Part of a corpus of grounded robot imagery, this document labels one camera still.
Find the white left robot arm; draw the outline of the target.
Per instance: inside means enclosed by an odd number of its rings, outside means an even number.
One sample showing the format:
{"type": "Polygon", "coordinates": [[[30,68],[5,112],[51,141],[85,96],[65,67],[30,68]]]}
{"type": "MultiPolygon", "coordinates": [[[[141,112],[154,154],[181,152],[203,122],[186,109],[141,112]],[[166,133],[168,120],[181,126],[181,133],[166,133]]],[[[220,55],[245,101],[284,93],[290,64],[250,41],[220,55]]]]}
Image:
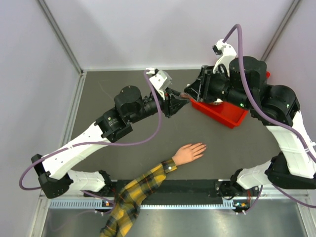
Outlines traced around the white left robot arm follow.
{"type": "Polygon", "coordinates": [[[72,168],[97,150],[115,144],[132,132],[132,124],[161,111],[167,118],[176,114],[189,99],[180,92],[167,88],[142,97],[136,86],[126,86],[114,98],[115,106],[106,111],[86,131],[57,150],[53,156],[36,154],[38,181],[45,196],[57,198],[68,191],[87,191],[106,196],[112,190],[112,181],[106,171],[74,171],[72,168]]]}

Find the yellow plaid sleeve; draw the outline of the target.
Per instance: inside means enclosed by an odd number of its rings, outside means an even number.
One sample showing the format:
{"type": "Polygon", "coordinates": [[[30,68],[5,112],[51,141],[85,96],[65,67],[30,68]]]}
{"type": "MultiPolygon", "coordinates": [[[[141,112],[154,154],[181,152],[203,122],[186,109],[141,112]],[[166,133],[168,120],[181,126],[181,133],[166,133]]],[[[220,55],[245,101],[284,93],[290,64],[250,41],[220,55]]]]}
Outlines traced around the yellow plaid sleeve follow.
{"type": "Polygon", "coordinates": [[[142,202],[157,191],[169,172],[176,169],[172,159],[165,160],[125,185],[117,195],[116,205],[100,236],[126,236],[139,216],[142,202]]]}

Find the pink nail polish bottle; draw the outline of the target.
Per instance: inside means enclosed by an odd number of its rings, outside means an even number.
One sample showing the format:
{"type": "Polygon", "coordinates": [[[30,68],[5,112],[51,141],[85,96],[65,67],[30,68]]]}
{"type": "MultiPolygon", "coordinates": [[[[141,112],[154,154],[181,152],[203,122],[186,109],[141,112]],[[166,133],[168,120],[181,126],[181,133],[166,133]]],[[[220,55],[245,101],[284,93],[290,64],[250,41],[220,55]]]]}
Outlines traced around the pink nail polish bottle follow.
{"type": "Polygon", "coordinates": [[[191,98],[191,96],[185,92],[180,93],[179,96],[183,99],[190,99],[191,98]]]}

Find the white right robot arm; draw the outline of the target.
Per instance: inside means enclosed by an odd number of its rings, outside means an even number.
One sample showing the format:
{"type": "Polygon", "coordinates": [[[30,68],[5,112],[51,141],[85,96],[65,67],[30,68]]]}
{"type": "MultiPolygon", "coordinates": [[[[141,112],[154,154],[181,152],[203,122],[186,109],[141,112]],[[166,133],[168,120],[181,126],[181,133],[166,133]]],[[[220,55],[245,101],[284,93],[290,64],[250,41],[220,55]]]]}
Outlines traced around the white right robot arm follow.
{"type": "Polygon", "coordinates": [[[288,190],[316,187],[316,152],[303,123],[295,92],[285,85],[267,83],[267,65],[250,56],[233,59],[228,66],[202,66],[197,79],[185,88],[197,102],[217,99],[250,112],[276,139],[280,152],[253,168],[238,169],[218,188],[223,197],[243,195],[271,184],[288,190]]]}

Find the red plastic bin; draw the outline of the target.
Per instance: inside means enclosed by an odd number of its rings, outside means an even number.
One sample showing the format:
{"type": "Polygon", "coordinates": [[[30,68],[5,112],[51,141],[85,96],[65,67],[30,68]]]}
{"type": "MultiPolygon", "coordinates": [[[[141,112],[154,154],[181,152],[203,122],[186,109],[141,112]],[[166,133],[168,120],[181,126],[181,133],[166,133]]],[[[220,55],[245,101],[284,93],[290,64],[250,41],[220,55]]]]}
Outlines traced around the red plastic bin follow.
{"type": "Polygon", "coordinates": [[[213,73],[209,92],[217,101],[197,102],[191,98],[192,107],[228,128],[240,126],[251,106],[240,73],[232,72],[230,76],[226,73],[213,73]]]}

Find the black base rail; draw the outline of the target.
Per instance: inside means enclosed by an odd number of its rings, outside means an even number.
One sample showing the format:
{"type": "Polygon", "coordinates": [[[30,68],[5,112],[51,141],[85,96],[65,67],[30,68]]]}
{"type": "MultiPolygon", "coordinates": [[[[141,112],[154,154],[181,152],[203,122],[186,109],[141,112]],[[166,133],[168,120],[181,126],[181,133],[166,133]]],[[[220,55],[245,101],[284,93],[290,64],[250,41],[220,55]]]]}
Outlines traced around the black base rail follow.
{"type": "MultiPolygon", "coordinates": [[[[112,181],[111,188],[105,192],[95,193],[95,195],[118,199],[121,189],[132,180],[117,180],[112,181]]],[[[193,205],[193,204],[222,204],[222,196],[224,194],[226,198],[231,198],[233,193],[228,192],[227,187],[220,188],[224,182],[224,186],[228,181],[219,180],[164,180],[161,186],[146,198],[142,204],[145,205],[193,205]]],[[[249,192],[243,191],[234,198],[246,199],[251,197],[257,197],[259,194],[259,188],[252,188],[249,192]]]]}

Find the mannequin hand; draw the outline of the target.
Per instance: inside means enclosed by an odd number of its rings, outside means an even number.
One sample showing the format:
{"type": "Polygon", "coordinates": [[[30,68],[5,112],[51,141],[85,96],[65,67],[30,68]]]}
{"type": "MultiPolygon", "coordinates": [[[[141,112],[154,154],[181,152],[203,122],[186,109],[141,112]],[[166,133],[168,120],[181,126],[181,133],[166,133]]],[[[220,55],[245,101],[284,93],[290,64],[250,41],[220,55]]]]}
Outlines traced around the mannequin hand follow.
{"type": "Polygon", "coordinates": [[[179,148],[172,159],[176,166],[184,165],[201,158],[206,149],[203,143],[187,144],[179,148]]]}

